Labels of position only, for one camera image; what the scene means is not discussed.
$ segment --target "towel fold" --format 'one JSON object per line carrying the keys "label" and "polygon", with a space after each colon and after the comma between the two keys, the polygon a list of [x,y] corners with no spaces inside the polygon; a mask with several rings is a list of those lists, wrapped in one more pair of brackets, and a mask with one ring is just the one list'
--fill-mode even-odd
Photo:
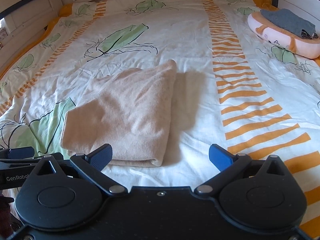
{"label": "towel fold", "polygon": [[113,149],[111,164],[161,166],[171,121],[177,65],[130,68],[94,79],[78,105],[66,113],[61,147],[88,154],[104,143]]}

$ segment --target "plush cushion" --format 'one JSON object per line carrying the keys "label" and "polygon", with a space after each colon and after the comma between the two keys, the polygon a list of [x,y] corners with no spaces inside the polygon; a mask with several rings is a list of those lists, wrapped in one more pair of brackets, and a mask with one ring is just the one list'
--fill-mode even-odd
{"label": "plush cushion", "polygon": [[312,40],[302,39],[274,25],[263,17],[260,12],[254,12],[249,15],[248,25],[255,34],[273,45],[311,59],[320,56],[319,38]]}

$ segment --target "orange stripe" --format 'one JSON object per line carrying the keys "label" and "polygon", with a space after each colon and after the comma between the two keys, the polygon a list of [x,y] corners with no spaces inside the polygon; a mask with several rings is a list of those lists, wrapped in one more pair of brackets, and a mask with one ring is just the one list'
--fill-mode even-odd
{"label": "orange stripe", "polygon": [[218,94],[222,94],[222,93],[226,92],[227,90],[235,89],[237,87],[262,87],[262,85],[261,85],[261,83],[258,83],[258,84],[238,84],[236,86],[229,86],[229,87],[225,87],[223,89],[218,89]]}
{"label": "orange stripe", "polygon": [[230,78],[230,77],[241,77],[244,75],[254,75],[254,72],[242,72],[239,74],[227,74],[227,75],[214,75],[216,78]]}
{"label": "orange stripe", "polygon": [[214,30],[210,30],[210,33],[214,36],[216,35],[233,35],[233,33],[230,32],[225,32],[225,31],[214,31]]}
{"label": "orange stripe", "polygon": [[243,61],[243,62],[235,62],[235,61],[231,61],[231,62],[216,62],[213,61],[212,64],[213,65],[230,65],[230,66],[234,66],[234,65],[238,65],[238,64],[242,64],[242,63],[248,63],[247,61]]}
{"label": "orange stripe", "polygon": [[267,133],[263,133],[263,134],[259,134],[257,136],[252,137],[250,140],[243,142],[243,143],[239,143],[237,145],[228,147],[228,152],[231,153],[238,153],[241,152],[247,148],[253,147],[259,143],[263,143],[263,142],[267,142],[267,141],[271,141],[275,138],[278,138],[279,136],[282,136],[286,133],[289,133],[297,128],[299,128],[300,126],[298,124],[295,124],[292,127],[287,127],[284,129],[279,129],[276,131],[272,131],[272,132],[267,132]]}
{"label": "orange stripe", "polygon": [[238,43],[239,43],[239,40],[238,40],[238,39],[229,38],[229,37],[221,38],[220,40],[214,40],[214,39],[212,39],[212,42],[220,42],[220,41],[226,41],[226,40],[228,40],[228,41],[234,41],[234,42],[238,42]]}
{"label": "orange stripe", "polygon": [[226,39],[226,38],[237,38],[238,40],[238,36],[235,35],[235,34],[230,34],[230,33],[219,33],[219,34],[212,34],[212,38],[215,38],[215,39]]}
{"label": "orange stripe", "polygon": [[307,198],[308,205],[320,201],[320,186],[304,193]]}
{"label": "orange stripe", "polygon": [[76,35],[76,34],[82,34],[82,33],[84,33],[86,30],[84,30],[84,31],[77,31],[77,32],[75,32],[74,33],[74,35]]}
{"label": "orange stripe", "polygon": [[216,68],[213,68],[213,71],[217,72],[217,71],[220,71],[220,70],[228,70],[228,69],[245,70],[245,69],[251,69],[251,68],[249,66],[216,67]]}
{"label": "orange stripe", "polygon": [[243,59],[245,59],[245,55],[239,55],[239,56],[219,56],[219,55],[217,55],[217,56],[213,56],[214,58],[215,57],[238,57],[238,58],[243,58]]}
{"label": "orange stripe", "polygon": [[212,47],[213,50],[242,50],[241,48]]}
{"label": "orange stripe", "polygon": [[300,228],[306,232],[311,238],[320,236],[320,216],[300,225]]}
{"label": "orange stripe", "polygon": [[216,23],[215,21],[211,22],[209,20],[209,26],[222,26],[222,27],[230,27],[230,24],[228,22],[223,22],[223,23]]}
{"label": "orange stripe", "polygon": [[260,129],[260,128],[263,128],[263,127],[268,127],[270,125],[273,125],[275,123],[278,123],[278,122],[281,122],[281,121],[284,121],[284,120],[288,120],[288,119],[291,119],[291,116],[288,115],[288,114],[285,114],[284,116],[282,117],[276,117],[276,118],[272,118],[272,119],[269,119],[267,121],[264,121],[264,122],[256,122],[256,123],[248,123],[248,124],[245,124],[241,127],[239,127],[238,129],[235,129],[231,132],[227,132],[226,133],[226,140],[230,140],[232,138],[235,138],[237,136],[240,136],[246,132],[249,132],[249,131],[252,131],[252,130],[256,130],[256,129]]}
{"label": "orange stripe", "polygon": [[241,119],[250,119],[254,116],[264,116],[264,115],[268,115],[268,114],[273,114],[273,113],[279,112],[281,110],[282,110],[281,106],[275,105],[275,106],[271,106],[269,108],[264,108],[261,110],[254,110],[254,111],[251,111],[247,114],[242,114],[242,115],[238,115],[235,117],[231,117],[229,119],[223,120],[222,124],[223,124],[223,126],[227,126],[228,124],[231,124],[232,122],[235,122],[235,121],[238,121]]}
{"label": "orange stripe", "polygon": [[278,144],[278,145],[274,145],[274,146],[270,146],[270,147],[265,147],[260,150],[254,151],[254,152],[250,153],[249,155],[251,158],[258,160],[258,159],[261,159],[261,158],[268,156],[269,154],[274,153],[276,150],[279,150],[281,148],[297,145],[300,143],[307,142],[309,140],[311,140],[310,136],[307,133],[303,133],[299,137],[291,140],[290,142],[282,143],[282,144]]}
{"label": "orange stripe", "polygon": [[258,97],[266,94],[265,90],[261,91],[251,91],[251,90],[241,90],[229,93],[222,98],[219,98],[219,102],[222,104],[224,101],[228,100],[229,98],[237,98],[237,97]]}
{"label": "orange stripe", "polygon": [[242,81],[250,81],[250,80],[256,80],[258,79],[257,77],[255,78],[241,78],[241,79],[238,79],[238,80],[234,80],[234,81],[217,81],[217,86],[220,87],[220,86],[224,86],[224,85],[228,85],[228,84],[231,84],[231,85],[234,85],[234,84],[237,84],[239,82],[242,82]]}
{"label": "orange stripe", "polygon": [[209,29],[211,30],[228,30],[228,31],[232,31],[231,27],[227,27],[227,26],[218,26],[217,24],[214,25],[210,25],[209,24]]}
{"label": "orange stripe", "polygon": [[266,100],[263,100],[262,102],[244,102],[238,106],[226,107],[225,109],[223,109],[221,111],[221,114],[226,114],[226,113],[230,113],[233,111],[242,111],[249,106],[264,106],[265,104],[273,102],[273,101],[274,101],[273,98],[267,98]]}
{"label": "orange stripe", "polygon": [[9,108],[6,107],[5,105],[2,105],[2,104],[1,104],[1,106],[2,106],[2,108],[3,108],[4,110],[9,110]]}
{"label": "orange stripe", "polygon": [[217,45],[226,45],[226,46],[229,46],[229,47],[240,47],[241,48],[241,45],[240,44],[232,44],[230,42],[213,42],[212,43],[212,46],[217,46]]}
{"label": "orange stripe", "polygon": [[284,161],[284,164],[292,174],[305,171],[320,165],[320,154],[318,151],[316,151],[306,155],[294,157]]}

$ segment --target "bed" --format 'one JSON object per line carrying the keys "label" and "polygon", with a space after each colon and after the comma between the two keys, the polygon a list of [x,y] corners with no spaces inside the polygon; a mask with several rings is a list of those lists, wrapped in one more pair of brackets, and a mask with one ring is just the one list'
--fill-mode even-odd
{"label": "bed", "polygon": [[[102,172],[128,189],[194,189],[219,173],[208,159],[212,143],[253,159],[276,154],[306,195],[301,228],[320,236],[320,60],[280,50],[249,29],[250,13],[276,9],[270,0],[47,1],[0,50],[1,147],[32,146],[36,155],[68,158],[59,144],[64,116],[90,80],[173,59],[178,74],[162,166],[108,165]],[[318,0],[278,2],[318,33],[319,6]],[[101,40],[137,26],[138,38],[92,53]]]}

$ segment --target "folded towel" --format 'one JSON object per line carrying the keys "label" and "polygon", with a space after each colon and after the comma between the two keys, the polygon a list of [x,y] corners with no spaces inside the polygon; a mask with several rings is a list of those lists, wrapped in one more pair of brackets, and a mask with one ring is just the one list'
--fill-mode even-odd
{"label": "folded towel", "polygon": [[66,113],[61,147],[88,154],[104,143],[113,149],[111,164],[161,166],[171,121],[177,65],[130,68],[94,79],[83,102]]}

